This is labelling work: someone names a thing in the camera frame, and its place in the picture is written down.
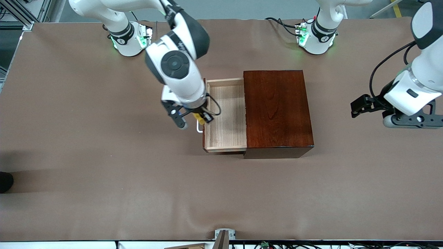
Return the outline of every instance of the table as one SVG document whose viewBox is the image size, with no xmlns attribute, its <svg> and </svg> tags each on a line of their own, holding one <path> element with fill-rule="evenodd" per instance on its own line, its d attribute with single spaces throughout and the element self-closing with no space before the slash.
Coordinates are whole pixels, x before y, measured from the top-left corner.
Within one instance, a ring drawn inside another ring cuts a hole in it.
<svg viewBox="0 0 443 249">
<path fill-rule="evenodd" d="M 0 240 L 198 240 L 220 227 L 239 239 L 441 239 L 443 129 L 350 115 L 373 68 L 412 40 L 410 21 L 344 20 L 320 56 L 276 23 L 202 21 L 207 79 L 303 69 L 315 148 L 283 160 L 206 154 L 166 115 L 143 55 L 120 56 L 99 23 L 36 23 L 0 96 L 0 171 L 16 179 L 0 195 Z M 168 31 L 151 25 L 155 39 Z"/>
</svg>

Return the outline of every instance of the floor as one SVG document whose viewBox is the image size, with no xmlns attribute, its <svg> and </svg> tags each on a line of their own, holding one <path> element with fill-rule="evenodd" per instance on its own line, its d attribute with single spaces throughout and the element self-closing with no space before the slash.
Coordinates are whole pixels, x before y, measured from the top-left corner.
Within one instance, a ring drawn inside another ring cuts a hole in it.
<svg viewBox="0 0 443 249">
<path fill-rule="evenodd" d="M 318 4 L 315 0 L 186 0 L 178 1 L 187 12 L 196 19 L 264 19 L 275 17 L 281 19 L 301 19 L 316 14 Z M 363 7 L 347 7 L 350 19 L 369 18 L 373 13 L 388 5 L 390 0 L 374 0 Z M 399 4 L 402 16 L 413 16 L 421 6 L 416 0 L 405 0 Z M 163 21 L 163 16 L 153 9 L 134 11 L 139 20 Z M 377 18 L 395 18 L 393 8 Z M 98 22 L 95 19 L 77 15 L 67 0 L 53 0 L 49 19 L 53 22 Z M 0 30 L 0 66 L 8 68 L 19 41 L 21 32 Z"/>
</svg>

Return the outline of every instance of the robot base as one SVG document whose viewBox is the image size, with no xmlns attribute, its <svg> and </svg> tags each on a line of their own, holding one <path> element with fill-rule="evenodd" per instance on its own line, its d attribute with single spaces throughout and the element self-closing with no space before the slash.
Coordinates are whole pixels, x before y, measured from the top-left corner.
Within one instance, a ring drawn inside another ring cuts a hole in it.
<svg viewBox="0 0 443 249">
<path fill-rule="evenodd" d="M 310 54 L 323 54 L 332 46 L 335 35 L 332 36 L 329 41 L 321 43 L 319 39 L 310 32 L 313 23 L 309 22 L 313 22 L 313 20 L 309 20 L 308 23 L 301 23 L 301 28 L 297 29 L 296 34 L 302 35 L 302 37 L 297 37 L 297 43 Z"/>
<path fill-rule="evenodd" d="M 147 28 L 137 22 L 130 22 L 134 27 L 134 35 L 128 40 L 128 43 L 121 45 L 117 41 L 114 41 L 114 48 L 117 49 L 121 55 L 131 57 L 138 55 L 147 46 L 151 44 L 152 29 Z"/>
</svg>

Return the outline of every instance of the yellow tape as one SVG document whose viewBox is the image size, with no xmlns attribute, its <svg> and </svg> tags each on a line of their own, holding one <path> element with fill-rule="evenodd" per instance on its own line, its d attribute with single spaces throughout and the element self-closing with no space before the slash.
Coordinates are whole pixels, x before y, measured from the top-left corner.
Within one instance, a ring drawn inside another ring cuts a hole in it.
<svg viewBox="0 0 443 249">
<path fill-rule="evenodd" d="M 394 13 L 395 13 L 395 17 L 399 18 L 401 17 L 401 12 L 400 12 L 400 8 L 398 7 L 398 4 L 394 5 Z"/>
<path fill-rule="evenodd" d="M 200 116 L 200 114 L 193 113 L 192 115 L 194 115 L 195 119 L 198 121 L 199 124 L 201 125 L 205 124 L 205 120 Z"/>
</svg>

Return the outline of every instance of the open drawer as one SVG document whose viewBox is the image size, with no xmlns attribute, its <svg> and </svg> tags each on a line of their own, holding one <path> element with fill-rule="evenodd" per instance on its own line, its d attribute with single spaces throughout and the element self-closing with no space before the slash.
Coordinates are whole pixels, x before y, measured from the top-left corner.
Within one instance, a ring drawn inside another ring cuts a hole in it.
<svg viewBox="0 0 443 249">
<path fill-rule="evenodd" d="M 243 78 L 205 80 L 207 92 L 218 102 L 221 114 L 203 126 L 206 152 L 244 152 L 246 150 L 246 107 Z M 213 101 L 209 110 L 217 110 Z"/>
<path fill-rule="evenodd" d="M 303 71 L 244 71 L 243 78 L 205 80 L 221 114 L 203 126 L 206 152 L 245 159 L 299 158 L 314 147 Z M 218 111 L 214 101 L 208 108 Z"/>
</svg>

